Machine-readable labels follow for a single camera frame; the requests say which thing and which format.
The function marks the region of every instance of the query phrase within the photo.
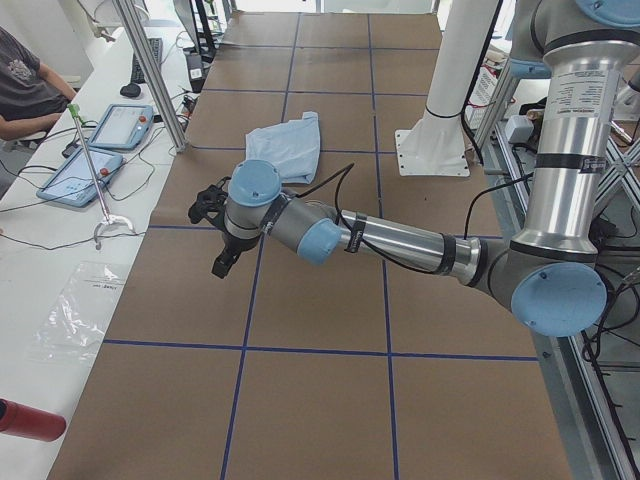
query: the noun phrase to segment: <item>blue tablet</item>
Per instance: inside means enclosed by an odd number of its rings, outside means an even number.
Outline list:
[[[108,150],[133,150],[153,123],[151,105],[109,105],[89,138],[89,145]]]
[[[89,150],[98,178],[105,184],[109,183],[122,166],[122,155],[93,147]],[[81,147],[69,156],[36,195],[71,207],[84,207],[98,195]]]

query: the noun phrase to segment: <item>brown table surface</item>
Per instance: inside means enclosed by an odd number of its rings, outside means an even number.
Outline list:
[[[272,239],[219,280],[220,235],[188,223],[246,133],[313,110],[316,182],[356,164],[343,206],[461,234],[481,168],[400,177],[394,155],[440,41],[431,15],[235,14],[50,479],[570,478],[529,332],[493,300]],[[500,236],[489,199],[471,231]]]

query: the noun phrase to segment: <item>blue joint cap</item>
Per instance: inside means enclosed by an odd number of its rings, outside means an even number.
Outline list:
[[[543,62],[511,59],[511,75],[515,78],[547,79],[551,78],[551,70]]]
[[[298,256],[314,265],[322,265],[340,242],[340,227],[328,218],[314,223],[298,244]]]
[[[525,278],[513,292],[511,311],[519,322],[549,337],[569,337],[598,321],[607,289],[581,263],[554,263]]]
[[[638,0],[575,0],[580,9],[592,20],[609,27],[640,27]]]
[[[231,200],[243,207],[261,207],[280,195],[278,170],[264,160],[245,160],[233,171],[229,184]]]

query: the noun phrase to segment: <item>plastic bag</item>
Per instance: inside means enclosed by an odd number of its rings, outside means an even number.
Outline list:
[[[27,347],[27,357],[91,367],[130,269],[129,265],[80,263]]]

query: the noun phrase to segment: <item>person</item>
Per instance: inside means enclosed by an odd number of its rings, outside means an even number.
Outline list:
[[[76,92],[0,27],[0,139],[47,131]]]

